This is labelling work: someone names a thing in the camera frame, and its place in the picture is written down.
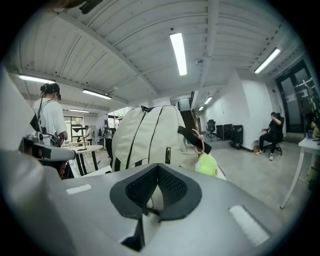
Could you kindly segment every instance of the ceiling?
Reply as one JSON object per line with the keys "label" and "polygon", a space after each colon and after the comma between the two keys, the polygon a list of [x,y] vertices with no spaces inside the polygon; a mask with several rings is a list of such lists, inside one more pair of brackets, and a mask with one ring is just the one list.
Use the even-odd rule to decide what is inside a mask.
{"label": "ceiling", "polygon": [[[88,14],[79,6],[55,11],[40,10],[30,19],[7,67],[26,99],[37,99],[41,84],[15,73],[56,80],[63,105],[92,113],[191,91],[199,92],[196,107],[225,86],[234,69],[253,72],[274,47],[283,50],[262,75],[275,75],[303,54],[290,26],[258,0],[104,0]],[[185,47],[184,76],[169,38],[177,32]]]}

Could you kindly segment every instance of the doorway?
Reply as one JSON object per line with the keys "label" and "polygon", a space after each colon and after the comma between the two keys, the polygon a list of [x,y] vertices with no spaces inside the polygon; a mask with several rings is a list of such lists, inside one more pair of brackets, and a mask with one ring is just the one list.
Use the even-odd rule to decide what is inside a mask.
{"label": "doorway", "polygon": [[305,132],[305,115],[313,112],[310,96],[317,94],[311,78],[306,63],[301,60],[275,80],[283,102],[287,132]]}

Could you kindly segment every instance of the white table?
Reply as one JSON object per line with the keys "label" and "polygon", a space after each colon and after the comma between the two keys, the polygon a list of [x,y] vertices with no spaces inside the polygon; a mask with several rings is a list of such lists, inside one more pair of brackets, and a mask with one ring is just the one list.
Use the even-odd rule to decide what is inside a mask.
{"label": "white table", "polygon": [[87,170],[85,166],[85,161],[84,161],[84,156],[83,154],[85,153],[91,153],[92,154],[92,159],[93,159],[93,164],[94,168],[97,171],[98,170],[98,164],[97,164],[97,159],[96,159],[96,153],[95,151],[101,150],[103,146],[101,145],[89,145],[89,146],[78,146],[74,149],[76,155],[76,163],[78,165],[79,172],[81,176],[87,175]]}
{"label": "white table", "polygon": [[287,201],[289,200],[300,175],[301,172],[301,166],[302,163],[304,161],[304,157],[305,157],[305,152],[307,153],[311,153],[312,154],[312,160],[311,160],[311,164],[315,159],[315,156],[318,155],[320,156],[320,145],[318,145],[318,143],[320,143],[319,141],[313,141],[312,138],[304,138],[302,141],[299,142],[299,146],[301,147],[300,149],[300,157],[299,157],[299,162],[298,162],[298,166],[296,168],[295,171],[295,175],[291,184],[291,187],[288,191],[288,193],[286,194],[283,203],[280,205],[280,208],[283,209],[287,203]]}
{"label": "white table", "polygon": [[63,147],[77,146],[77,145],[80,145],[80,144],[87,144],[87,145],[90,145],[90,141],[64,142]]}

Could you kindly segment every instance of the ceiling light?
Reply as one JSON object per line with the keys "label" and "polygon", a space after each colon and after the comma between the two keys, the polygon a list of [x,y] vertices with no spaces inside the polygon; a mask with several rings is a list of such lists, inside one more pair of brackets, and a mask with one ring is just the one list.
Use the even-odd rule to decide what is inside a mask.
{"label": "ceiling light", "polygon": [[79,110],[79,109],[70,109],[70,111],[89,113],[89,111],[87,111],[87,110]]}
{"label": "ceiling light", "polygon": [[259,74],[270,62],[272,62],[275,57],[278,56],[280,53],[280,50],[278,48],[274,48],[274,50],[271,52],[271,54],[265,59],[264,62],[258,68],[254,71],[254,73]]}
{"label": "ceiling light", "polygon": [[204,104],[208,104],[208,103],[209,103],[209,101],[211,101],[211,99],[212,99],[212,97],[209,97],[209,98],[205,101],[205,103],[204,103]]}
{"label": "ceiling light", "polygon": [[180,76],[187,74],[187,64],[186,64],[186,55],[184,41],[182,39],[181,33],[171,34],[170,35],[171,43],[173,46],[176,62],[178,64]]}
{"label": "ceiling light", "polygon": [[30,76],[30,75],[24,75],[24,74],[19,74],[18,77],[22,80],[38,82],[38,83],[43,83],[43,84],[54,84],[56,82],[54,80],[48,80],[48,79]]}
{"label": "ceiling light", "polygon": [[104,99],[107,99],[107,100],[111,99],[110,96],[107,96],[107,95],[104,95],[104,94],[101,94],[101,93],[98,93],[98,92],[94,92],[92,90],[83,89],[82,92],[85,93],[85,94],[90,94],[90,95],[97,96],[97,97],[100,97],[100,98],[104,98]]}

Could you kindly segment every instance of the office chair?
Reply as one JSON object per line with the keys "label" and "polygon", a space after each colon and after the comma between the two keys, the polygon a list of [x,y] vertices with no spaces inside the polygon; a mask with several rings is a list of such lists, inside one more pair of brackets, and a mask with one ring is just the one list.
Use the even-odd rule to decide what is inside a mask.
{"label": "office chair", "polygon": [[209,120],[209,122],[207,123],[207,137],[209,137],[210,136],[210,138],[211,138],[211,141],[212,141],[212,135],[213,136],[215,136],[216,135],[216,133],[215,133],[215,131],[216,131],[216,122],[214,121],[214,120]]}
{"label": "office chair", "polygon": [[[282,149],[279,146],[279,143],[282,142],[284,140],[284,134],[283,134],[283,127],[284,127],[284,123],[285,123],[285,118],[280,116],[280,113],[276,114],[276,118],[281,120],[281,131],[278,131],[279,135],[277,137],[277,141],[276,141],[276,145],[275,145],[275,150],[280,152],[280,155],[282,156]],[[266,145],[263,147],[263,149],[270,149],[271,148],[271,144]]]}

